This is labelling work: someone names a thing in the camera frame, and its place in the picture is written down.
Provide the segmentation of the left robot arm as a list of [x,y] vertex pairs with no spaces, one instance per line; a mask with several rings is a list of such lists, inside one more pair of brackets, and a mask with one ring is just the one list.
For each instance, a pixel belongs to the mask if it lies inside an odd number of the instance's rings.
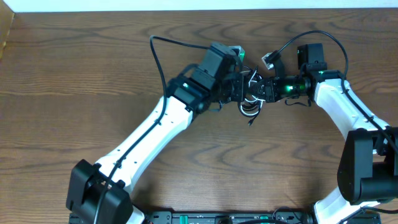
[[140,176],[212,103],[243,100],[244,55],[240,46],[212,43],[200,64],[187,65],[169,81],[165,96],[118,147],[72,169],[66,207],[83,223],[143,223],[144,212],[130,199]]

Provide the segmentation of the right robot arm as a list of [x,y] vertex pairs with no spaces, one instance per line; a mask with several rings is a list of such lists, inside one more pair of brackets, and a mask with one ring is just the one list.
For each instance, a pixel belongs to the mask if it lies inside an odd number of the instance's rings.
[[296,76],[287,76],[278,51],[262,61],[275,75],[251,77],[248,93],[266,103],[307,95],[332,119],[345,139],[337,187],[313,204],[301,223],[348,223],[397,198],[397,128],[374,115],[339,70],[329,70],[322,44],[297,48]]

